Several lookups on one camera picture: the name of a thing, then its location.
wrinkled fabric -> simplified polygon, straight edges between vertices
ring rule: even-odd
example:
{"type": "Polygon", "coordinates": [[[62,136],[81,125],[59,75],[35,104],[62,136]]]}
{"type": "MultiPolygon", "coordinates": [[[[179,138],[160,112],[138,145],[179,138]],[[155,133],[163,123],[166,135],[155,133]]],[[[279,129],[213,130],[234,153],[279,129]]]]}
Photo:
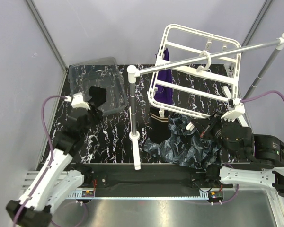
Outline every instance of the wrinkled fabric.
{"type": "Polygon", "coordinates": [[[169,117],[171,137],[160,144],[146,140],[143,150],[159,158],[161,162],[174,163],[195,169],[221,163],[221,147],[212,140],[200,138],[198,131],[186,130],[191,117],[174,113],[169,117]]]}

white stand base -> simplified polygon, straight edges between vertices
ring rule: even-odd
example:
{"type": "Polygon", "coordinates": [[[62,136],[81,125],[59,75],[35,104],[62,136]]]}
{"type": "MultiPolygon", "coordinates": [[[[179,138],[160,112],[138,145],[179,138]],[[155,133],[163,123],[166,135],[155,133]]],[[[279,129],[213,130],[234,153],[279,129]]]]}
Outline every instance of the white stand base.
{"type": "Polygon", "coordinates": [[[133,143],[133,162],[135,170],[141,169],[139,143],[138,143],[139,138],[140,138],[140,133],[138,131],[136,135],[133,135],[132,132],[129,133],[129,139],[133,143]]]}

transparent plastic bin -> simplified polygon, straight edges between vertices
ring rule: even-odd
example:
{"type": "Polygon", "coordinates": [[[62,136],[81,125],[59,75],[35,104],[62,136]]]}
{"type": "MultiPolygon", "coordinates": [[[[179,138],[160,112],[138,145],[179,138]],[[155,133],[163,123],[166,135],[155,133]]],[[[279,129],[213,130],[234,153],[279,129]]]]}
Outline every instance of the transparent plastic bin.
{"type": "Polygon", "coordinates": [[[82,92],[89,100],[91,86],[106,89],[106,102],[99,107],[103,116],[122,112],[128,105],[124,89],[124,78],[120,74],[115,58],[103,58],[71,65],[68,74],[71,93],[82,92]]]}

purple cloth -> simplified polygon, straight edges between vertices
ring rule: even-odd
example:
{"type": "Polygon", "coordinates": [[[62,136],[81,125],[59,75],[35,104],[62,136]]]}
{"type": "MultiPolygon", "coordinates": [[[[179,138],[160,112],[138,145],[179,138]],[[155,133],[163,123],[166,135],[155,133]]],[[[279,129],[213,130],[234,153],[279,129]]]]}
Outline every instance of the purple cloth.
{"type": "MultiPolygon", "coordinates": [[[[166,48],[164,51],[164,60],[169,61],[169,51],[166,48]]],[[[162,80],[168,83],[172,84],[172,74],[171,70],[162,70],[158,73],[158,80],[162,80]]],[[[169,87],[163,87],[160,85],[156,86],[158,90],[156,91],[155,94],[155,100],[161,103],[173,105],[173,100],[172,100],[172,95],[173,95],[173,89],[169,87]]]]}

metal floor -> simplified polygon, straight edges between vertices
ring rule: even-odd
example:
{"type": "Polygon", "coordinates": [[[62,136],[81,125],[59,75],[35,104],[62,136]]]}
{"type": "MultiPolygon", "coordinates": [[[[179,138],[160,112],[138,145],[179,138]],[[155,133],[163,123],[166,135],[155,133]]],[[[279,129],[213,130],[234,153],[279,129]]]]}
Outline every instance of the metal floor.
{"type": "MultiPolygon", "coordinates": [[[[228,197],[232,193],[224,192],[228,197]]],[[[76,225],[83,215],[78,204],[63,207],[70,201],[64,201],[53,217],[62,227],[76,225]]],[[[216,206],[189,201],[94,200],[88,208],[89,216],[80,227],[276,227],[263,191],[239,191],[231,202],[216,206]]]]}

